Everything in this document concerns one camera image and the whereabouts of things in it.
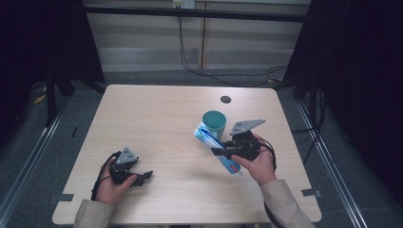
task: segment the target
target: wrist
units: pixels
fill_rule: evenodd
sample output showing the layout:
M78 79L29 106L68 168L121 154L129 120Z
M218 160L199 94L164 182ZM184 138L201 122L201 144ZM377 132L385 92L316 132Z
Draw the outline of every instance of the wrist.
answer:
M258 183L258 186L261 187L261 186L263 186L263 185L266 184L266 183L269 183L269 182L272 182L272 181L276 181L276 180L277 180L276 176L268 176L268 177L266 177L265 179L257 180L257 183Z
M101 202L101 203L104 203L104 204L108 204L108 205L111 205L111 206L116 206L115 203L110 199L103 199L103 198L98 198L97 197L97 198L95 198L95 201L98 201L98 202Z

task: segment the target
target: toothpaste box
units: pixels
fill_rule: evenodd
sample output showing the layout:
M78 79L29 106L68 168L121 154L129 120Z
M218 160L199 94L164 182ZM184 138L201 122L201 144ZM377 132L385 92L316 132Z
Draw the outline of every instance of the toothpaste box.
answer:
M204 123L200 123L198 128L196 128L194 135L198 138L204 145L209 148L221 148L221 142L214 137ZM222 163L222 165L228 170L230 174L240 174L240 165L232 160L228 160L225 156L216 156L216 158Z

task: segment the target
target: aluminum rail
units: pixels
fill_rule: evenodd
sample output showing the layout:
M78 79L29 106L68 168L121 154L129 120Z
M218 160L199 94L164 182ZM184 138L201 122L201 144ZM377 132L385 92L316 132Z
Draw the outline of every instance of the aluminum rail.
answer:
M59 125L61 116L66 110L69 100L69 97L65 98L65 100L61 104L61 109L59 113L55 116L54 121L43 131L41 138L31 151L27 162L19 173L17 179L12 184L11 189L2 199L2 202L0 204L0 228L6 227L6 224L9 221L15 206L24 193L24 190L35 170L35 167L41 160L42 155L44 154L48 143L50 142L50 139L52 138L57 126Z
M310 122L310 116L307 107L305 104L298 103L299 111L302 115L303 121L309 129L313 128L313 125ZM340 199L349 215L354 227L356 228L367 228L367 223L365 222L364 217L362 216L361 210L356 204L350 190L347 188L346 183L343 178L341 178L340 173L336 167L336 164L326 147L325 142L320 137L320 134L315 130L310 131L312 139L316 141L317 151L319 152L320 157L329 173L330 178L332 179L333 184L335 185L336 191L340 196Z
M210 9L136 8L136 7L94 5L94 4L83 4L82 6L71 6L63 4L58 5L35 4L31 6L37 9L74 10L74 11L83 11L86 13L104 13L104 14L176 16L176 17L181 16L181 17L299 22L299 23L302 23L307 20L307 17L305 15L297 15L297 14L276 14L276 13L261 13L261 12L210 10Z

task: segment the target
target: gray carpet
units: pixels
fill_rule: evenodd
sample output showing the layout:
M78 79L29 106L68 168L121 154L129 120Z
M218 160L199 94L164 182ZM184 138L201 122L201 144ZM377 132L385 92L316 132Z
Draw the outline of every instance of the gray carpet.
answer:
M264 70L210 70L208 73L262 73ZM271 78L281 78L284 69L270 74ZM266 76L220 76L218 81L211 77L198 76L185 70L149 71L133 73L108 73L107 84L136 85L178 85L178 86L256 86L266 80ZM67 110L63 113L52 140L32 173L21 199L15 207L7 227L58 227L51 221L56 204L48 202L52 196L62 193L69 172L77 158L81 145L95 115L102 94L85 85L74 84L76 93L69 99ZM40 88L32 90L31 99L36 97ZM292 88L278 92L282 107L291 129L306 128L292 98ZM58 104L65 98L58 96ZM8 193L13 180L24 165L36 141L40 138L46 123L46 102L27 103L22 112L12 140L1 148L0 174L1 200ZM332 153L339 171L354 196L368 227L403 227L403 212L383 187L382 183L363 164L355 149L345 140L331 108L326 109L326 117L321 127L321 135ZM301 158L305 158L312 139L308 132L294 134ZM320 191L317 198L322 220L316 227L354 227L344 209L338 192L328 175L317 151L313 150L305 168L313 187Z

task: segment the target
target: black curtain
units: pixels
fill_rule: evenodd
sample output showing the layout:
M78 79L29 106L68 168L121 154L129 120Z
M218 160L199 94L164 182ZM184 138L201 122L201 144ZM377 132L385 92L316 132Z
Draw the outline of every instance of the black curtain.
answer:
M56 80L104 81L86 14L68 7L82 5L81 0L0 2L0 141L10 135L30 87L44 82L50 70Z
M284 80L312 79L361 158L403 206L403 2L312 0Z

